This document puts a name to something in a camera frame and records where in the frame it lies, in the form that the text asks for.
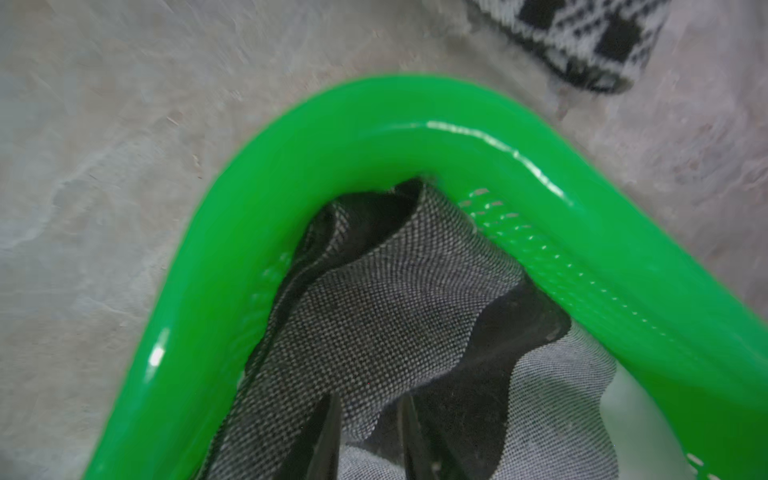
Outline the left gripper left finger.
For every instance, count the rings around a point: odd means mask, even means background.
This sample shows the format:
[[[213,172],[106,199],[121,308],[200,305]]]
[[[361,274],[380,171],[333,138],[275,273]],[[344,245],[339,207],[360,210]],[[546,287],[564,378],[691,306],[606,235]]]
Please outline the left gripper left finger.
[[[335,480],[341,442],[341,401],[336,393],[316,404],[281,465],[281,478]]]

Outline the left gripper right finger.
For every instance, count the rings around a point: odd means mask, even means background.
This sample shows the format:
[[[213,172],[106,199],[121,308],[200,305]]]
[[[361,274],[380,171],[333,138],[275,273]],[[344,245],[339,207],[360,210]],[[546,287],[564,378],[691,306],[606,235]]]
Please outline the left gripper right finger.
[[[410,394],[404,395],[398,402],[398,429],[407,479],[468,478],[440,427]]]

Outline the grey black checkered scarf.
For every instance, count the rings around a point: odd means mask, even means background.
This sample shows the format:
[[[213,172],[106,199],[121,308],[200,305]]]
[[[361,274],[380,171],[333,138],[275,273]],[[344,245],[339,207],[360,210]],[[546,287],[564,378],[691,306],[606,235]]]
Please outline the grey black checkered scarf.
[[[405,475],[412,398],[471,479],[615,479],[614,358],[433,186],[341,196],[308,225],[203,479],[271,479],[326,395],[342,479]]]

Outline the green plastic basket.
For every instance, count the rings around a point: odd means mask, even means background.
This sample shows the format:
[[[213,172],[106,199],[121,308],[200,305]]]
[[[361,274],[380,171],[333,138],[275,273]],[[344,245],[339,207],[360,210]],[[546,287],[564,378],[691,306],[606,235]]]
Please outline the green plastic basket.
[[[191,219],[88,479],[188,479],[307,223],[424,175],[665,414],[697,479],[767,475],[767,326],[519,103],[430,75],[359,79],[275,119]]]

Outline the black white smiley houndstooth scarf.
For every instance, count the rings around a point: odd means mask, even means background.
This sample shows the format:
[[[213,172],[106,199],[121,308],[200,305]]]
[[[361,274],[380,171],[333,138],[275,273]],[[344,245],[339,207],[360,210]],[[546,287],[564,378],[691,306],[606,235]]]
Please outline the black white smiley houndstooth scarf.
[[[481,0],[482,15],[574,87],[618,94],[644,72],[667,0]]]

